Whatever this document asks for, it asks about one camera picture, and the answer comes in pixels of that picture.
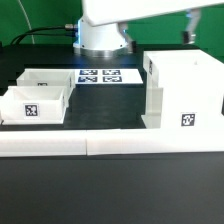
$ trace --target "white box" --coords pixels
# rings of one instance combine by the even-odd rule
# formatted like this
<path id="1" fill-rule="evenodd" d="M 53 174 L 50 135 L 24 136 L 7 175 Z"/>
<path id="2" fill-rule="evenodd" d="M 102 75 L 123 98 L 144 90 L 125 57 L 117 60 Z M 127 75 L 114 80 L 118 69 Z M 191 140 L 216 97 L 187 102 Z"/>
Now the white box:
<path id="1" fill-rule="evenodd" d="M 3 124 L 63 123 L 64 87 L 9 86 L 1 100 Z"/>
<path id="2" fill-rule="evenodd" d="M 67 99 L 75 88 L 72 69 L 25 69 L 16 81 L 18 86 L 64 86 Z"/>
<path id="3" fill-rule="evenodd" d="M 224 65 L 201 50 L 148 51 L 147 128 L 224 128 Z"/>

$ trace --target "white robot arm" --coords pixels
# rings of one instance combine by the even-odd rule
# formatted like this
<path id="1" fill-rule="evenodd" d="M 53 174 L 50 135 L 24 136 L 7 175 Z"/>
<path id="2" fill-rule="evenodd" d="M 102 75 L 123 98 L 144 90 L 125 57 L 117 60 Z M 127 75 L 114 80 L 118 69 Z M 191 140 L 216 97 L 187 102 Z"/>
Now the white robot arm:
<path id="1" fill-rule="evenodd" d="M 184 33 L 184 42 L 193 43 L 200 8 L 224 4 L 224 0 L 82 0 L 82 4 L 83 17 L 75 52 L 110 57 L 115 52 L 131 51 L 131 38 L 124 32 L 127 21 L 189 10 L 191 21 Z"/>

